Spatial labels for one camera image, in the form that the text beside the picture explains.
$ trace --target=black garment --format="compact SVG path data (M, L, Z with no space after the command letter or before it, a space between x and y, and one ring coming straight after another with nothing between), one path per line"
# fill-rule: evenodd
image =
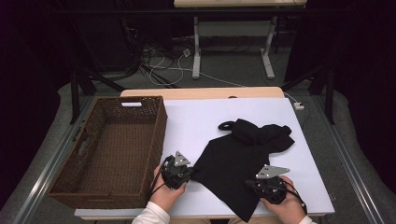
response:
M270 164L270 153L282 152L294 143L289 137L291 129L275 124L258 128L243 119L225 122L219 128L232 132L209 141L191 179L202 183L248 222L259 198L245 181L254 180L264 164Z

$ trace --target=wooden table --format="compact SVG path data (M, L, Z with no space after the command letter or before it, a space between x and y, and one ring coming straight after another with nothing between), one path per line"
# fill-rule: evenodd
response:
M280 88L129 90L121 94L149 95L161 95L168 114L163 158L174 154L175 150L180 150L191 161L191 165L199 158L210 139L225 134L217 128L223 121L240 118L258 126L272 122L290 126L290 137L296 143L281 156L271 157L271 164L290 168L288 176L308 204L310 216L323 216L334 212L290 101L284 97ZM75 216L86 220L123 220L136 217L142 210L143 208L77 209ZM235 217L235 214L203 185L190 181L170 216L230 218ZM262 204L258 205L253 216L274 217Z
M164 100L221 99L229 97L285 97L279 87L128 90L122 96L161 95Z
M175 7L302 7L306 0L175 0ZM194 17L194 64L192 78L198 79L201 69L200 36L266 36L261 49L262 62L268 79L274 79L268 53L277 17L271 21L199 21Z

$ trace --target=power strip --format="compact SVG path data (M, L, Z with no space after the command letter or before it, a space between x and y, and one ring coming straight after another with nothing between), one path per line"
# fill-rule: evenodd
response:
M294 103L294 109L295 110L304 110L304 104L303 103Z

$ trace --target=white tabletop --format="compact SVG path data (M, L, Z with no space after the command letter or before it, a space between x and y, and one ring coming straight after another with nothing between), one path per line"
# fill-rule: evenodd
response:
M287 125L295 143L286 151L271 154L271 165L290 168L286 174L306 202L308 214L322 216L334 212L318 168L305 141L300 124L287 98L237 98L205 100L165 100L168 121L163 143L163 157L179 150L191 161L201 156L207 143L229 132L220 131L224 121L245 119L261 127ZM75 215L94 217L135 217L142 209L77 209ZM172 217L235 217L233 211L202 184L190 181L185 193L170 212ZM272 216L258 203L253 216Z
M175 7L290 7L306 0L175 0Z

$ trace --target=gray carpet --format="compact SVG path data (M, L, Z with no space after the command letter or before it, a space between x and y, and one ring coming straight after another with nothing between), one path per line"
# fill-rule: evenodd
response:
M259 48L263 43L262 38L213 38L207 39L206 45L209 47L203 50L202 53L201 71L209 77L201 76L199 80L192 80L191 71L185 71L184 77L177 85L182 88L233 86L224 82L226 81L249 87L281 86L290 46L292 45L292 36L281 36L279 42L279 53L274 54L273 50L270 53L272 66L276 74L274 80L268 80L265 77L259 53ZM173 53L176 59L172 67L177 68L177 58L181 55L183 48L180 46L179 50L176 48ZM209 49L229 52L207 51ZM155 52L153 54L156 57L153 57L150 63L159 63L162 60L161 54ZM170 61L165 61L163 66L169 63ZM183 57L180 66L191 68L191 56L189 58ZM171 81L178 80L181 76L179 70L163 69L155 70L155 72ZM142 72L119 80L117 83L129 89L163 88L152 84L148 74ZM97 95L119 94L102 83L95 82L95 85L98 89ZM396 207L396 196L382 184L370 162L362 155L347 109L347 99L340 93L335 93L333 110L335 125L329 126L326 119L323 118L322 97L310 96L306 90L308 85L309 82L305 81L288 91L288 94L297 101L304 103L305 110L296 111L296 115L326 189L335 198L332 201L335 213L316 221L332 224L396 223L396 213L393 211L393 208ZM0 212L0 223L13 223L16 219L21 220L19 216L21 215L21 210L26 210L25 208L22 209L26 199L28 199L37 179L45 171L46 165L54 151L64 140L71 119L70 86L64 86L59 90L59 93L62 101L55 121L53 121L48 135L38 150L29 170ZM343 164L343 160L340 160L340 143L334 140L332 129L335 129L342 139L342 145L350 155L353 165L357 168L356 170L359 171L359 177L370 193L380 218L373 220L370 216L370 211L367 211L365 206L363 206L365 201L359 195L360 189L353 184L353 176L351 177L346 172L346 165ZM31 213L28 214L30 216L25 219L25 223L89 223L74 217L73 209L47 196L38 201L37 207L31 208ZM98 223L124 223L124 221L98 221Z

